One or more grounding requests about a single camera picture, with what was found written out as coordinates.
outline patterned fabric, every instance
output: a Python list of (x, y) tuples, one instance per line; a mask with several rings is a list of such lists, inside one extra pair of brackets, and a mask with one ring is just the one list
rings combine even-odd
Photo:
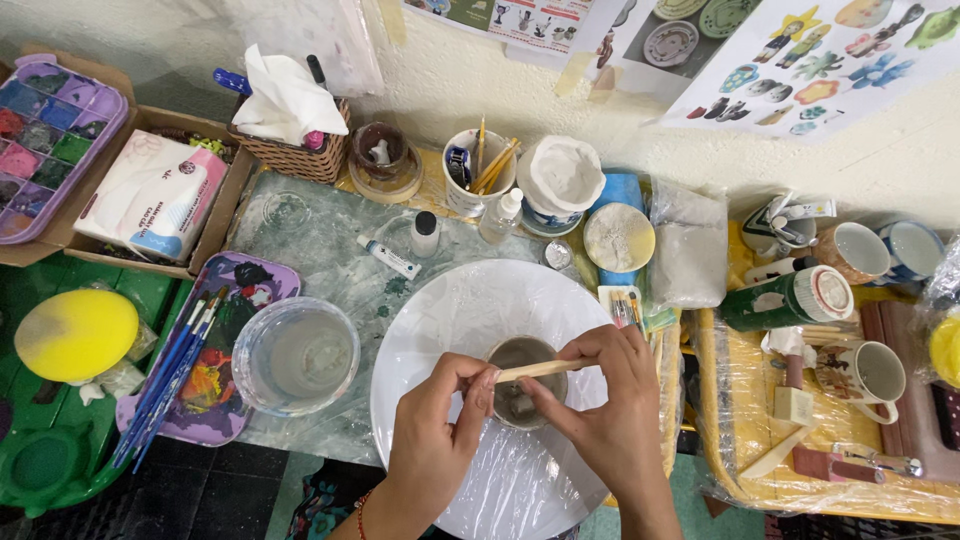
[[(323, 540), (353, 513), (353, 504), (384, 478), (377, 467), (326, 459), (319, 471), (303, 477), (303, 502), (294, 510), (287, 540)], [(577, 540), (579, 531), (578, 525), (551, 540)], [(432, 525), (420, 538), (456, 540)]]

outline pencil cup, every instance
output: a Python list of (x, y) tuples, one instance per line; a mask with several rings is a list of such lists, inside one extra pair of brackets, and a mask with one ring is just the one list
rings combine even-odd
[[(478, 217), (482, 215), (486, 204), (498, 200), (501, 195), (513, 187), (514, 179), (516, 178), (516, 154), (513, 154), (510, 156), (507, 164), (503, 166), (503, 169), (500, 170), (500, 174), (497, 175), (496, 180), (493, 181), (492, 189), (486, 195), (470, 193), (453, 182), (453, 179), (450, 178), (450, 172), (446, 170), (446, 151), (449, 150), (451, 146), (466, 148), (470, 152), (470, 161), (473, 162), (477, 159), (475, 156), (477, 131), (478, 130), (466, 130), (465, 132), (456, 134), (447, 142), (444, 147), (444, 153), (441, 156), (441, 160), (444, 161), (442, 168), (444, 170), (444, 177), (446, 178), (446, 203), (453, 211), (464, 217)], [(486, 130), (484, 133), (483, 166), (486, 167), (490, 164), (508, 144), (510, 144), (508, 139), (490, 130)], [(480, 176), (482, 172), (482, 170), (478, 169), (477, 176)]]

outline mug handle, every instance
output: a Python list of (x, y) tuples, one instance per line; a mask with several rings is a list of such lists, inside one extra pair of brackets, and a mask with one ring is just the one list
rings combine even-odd
[(900, 418), (900, 414), (897, 412), (897, 405), (893, 402), (882, 402), (884, 406), (887, 407), (887, 412), (890, 414), (890, 418), (883, 418), (879, 414), (876, 414), (873, 409), (869, 408), (864, 404), (854, 404), (856, 408), (860, 409), (860, 412), (867, 415), (867, 418), (870, 418), (878, 424), (893, 424), (897, 422), (897, 419)]

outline black cap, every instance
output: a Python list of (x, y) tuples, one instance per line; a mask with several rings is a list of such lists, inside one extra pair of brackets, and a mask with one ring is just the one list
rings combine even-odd
[(317, 60), (317, 55), (306, 57), (306, 64), (310, 66), (310, 73), (313, 75), (314, 83), (322, 85), (326, 82), (326, 77), (324, 77), (324, 71), (320, 68), (320, 61)]
[(793, 269), (800, 272), (806, 268), (813, 268), (814, 266), (820, 264), (820, 261), (816, 257), (808, 255), (806, 257), (797, 257), (793, 259)]
[(424, 236), (429, 236), (437, 230), (437, 216), (433, 215), (433, 212), (426, 210), (420, 212), (414, 223), (417, 225), (417, 232)]

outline white wall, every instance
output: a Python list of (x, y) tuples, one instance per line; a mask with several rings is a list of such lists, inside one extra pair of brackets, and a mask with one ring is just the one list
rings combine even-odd
[[(819, 146), (640, 128), (663, 106), (629, 94), (595, 105), (586, 101), (587, 81), (559, 98), (552, 92), (558, 72), (508, 61), (499, 42), (407, 11), (407, 44), (394, 47), (374, 3), (364, 1), (390, 92), (354, 100), (360, 121), (393, 121), (415, 139), (443, 145), (485, 113), (488, 128), (501, 135), (529, 143), (571, 135), (591, 143), (608, 167), (727, 186), (734, 213), (789, 186), (835, 197), (851, 216), (902, 210), (939, 229), (960, 226), (960, 73)], [(125, 69), (141, 103), (228, 118), (233, 96), (212, 83), (210, 72), (238, 68), (244, 45), (218, 0), (0, 0), (0, 13), (0, 57), (7, 61), (23, 41), (43, 41)]]

